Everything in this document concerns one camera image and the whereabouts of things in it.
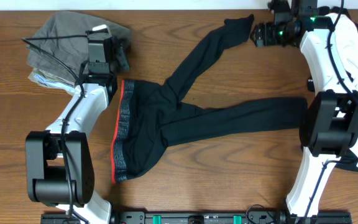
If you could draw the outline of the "black leggings with red waistband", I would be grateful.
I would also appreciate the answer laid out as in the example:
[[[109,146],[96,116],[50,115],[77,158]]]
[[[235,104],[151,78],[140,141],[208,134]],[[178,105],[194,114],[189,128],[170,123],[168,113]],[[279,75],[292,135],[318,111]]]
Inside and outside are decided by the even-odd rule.
[[[249,39],[253,22],[253,16],[226,19],[198,43],[163,85],[122,81],[111,143],[113,183],[144,175],[170,146],[228,134],[299,127],[308,106],[302,97],[266,98],[206,109],[183,102],[195,80],[226,49]]]

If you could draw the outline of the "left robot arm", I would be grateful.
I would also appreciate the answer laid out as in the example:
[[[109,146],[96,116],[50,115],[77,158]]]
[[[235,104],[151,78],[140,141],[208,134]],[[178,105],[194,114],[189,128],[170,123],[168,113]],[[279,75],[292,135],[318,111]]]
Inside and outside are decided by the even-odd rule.
[[[31,201],[60,209],[41,223],[119,223],[111,202],[94,189],[88,136],[117,90],[117,73],[130,69],[121,41],[104,31],[88,31],[88,57],[74,71],[56,56],[23,39],[65,68],[75,79],[73,98],[45,130],[25,139],[27,193]]]

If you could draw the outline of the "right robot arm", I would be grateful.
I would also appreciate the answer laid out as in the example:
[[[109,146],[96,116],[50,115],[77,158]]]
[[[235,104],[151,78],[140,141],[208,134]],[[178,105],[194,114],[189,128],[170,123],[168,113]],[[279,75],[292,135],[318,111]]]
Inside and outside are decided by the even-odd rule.
[[[300,125],[301,166],[285,199],[287,210],[278,216],[278,223],[339,223],[348,217],[318,209],[335,166],[358,162],[358,158],[344,158],[358,140],[358,90],[340,61],[335,25],[328,16],[303,16],[257,24],[250,35],[257,47],[297,40],[316,94]]]

